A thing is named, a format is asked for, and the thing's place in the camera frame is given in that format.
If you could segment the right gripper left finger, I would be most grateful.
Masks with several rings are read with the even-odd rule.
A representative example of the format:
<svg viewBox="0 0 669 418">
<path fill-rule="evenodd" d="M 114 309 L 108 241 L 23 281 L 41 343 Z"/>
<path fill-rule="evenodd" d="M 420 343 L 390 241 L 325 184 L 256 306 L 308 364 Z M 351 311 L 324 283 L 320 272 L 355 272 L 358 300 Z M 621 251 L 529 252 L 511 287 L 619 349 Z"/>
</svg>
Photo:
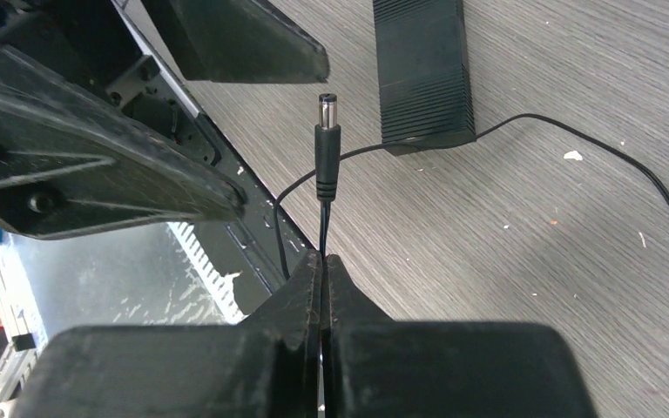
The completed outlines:
<svg viewBox="0 0 669 418">
<path fill-rule="evenodd" d="M 51 339 L 17 417 L 315 417 L 322 258 L 236 325 L 81 326 Z"/>
</svg>

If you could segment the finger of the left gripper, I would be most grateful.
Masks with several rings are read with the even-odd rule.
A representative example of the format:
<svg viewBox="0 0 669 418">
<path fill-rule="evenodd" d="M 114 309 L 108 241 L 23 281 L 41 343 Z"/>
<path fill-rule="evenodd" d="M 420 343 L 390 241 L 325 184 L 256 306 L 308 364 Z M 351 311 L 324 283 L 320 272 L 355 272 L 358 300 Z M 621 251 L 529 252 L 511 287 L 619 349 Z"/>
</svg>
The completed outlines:
<svg viewBox="0 0 669 418">
<path fill-rule="evenodd" d="M 145 0 L 183 77 L 231 84 L 315 84 L 325 47 L 269 1 Z"/>
<path fill-rule="evenodd" d="M 0 227 L 65 239 L 235 220 L 232 179 L 23 53 L 0 46 Z"/>
</svg>

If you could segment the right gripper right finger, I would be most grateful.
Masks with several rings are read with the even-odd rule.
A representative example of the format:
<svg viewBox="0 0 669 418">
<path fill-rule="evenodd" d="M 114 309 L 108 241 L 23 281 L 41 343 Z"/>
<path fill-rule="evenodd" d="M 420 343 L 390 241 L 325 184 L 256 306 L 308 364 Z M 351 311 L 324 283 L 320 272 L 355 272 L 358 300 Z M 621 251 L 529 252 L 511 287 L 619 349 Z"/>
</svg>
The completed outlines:
<svg viewBox="0 0 669 418">
<path fill-rule="evenodd" d="M 397 321 L 329 255 L 322 276 L 329 417 L 594 417 L 573 352 L 552 327 Z"/>
</svg>

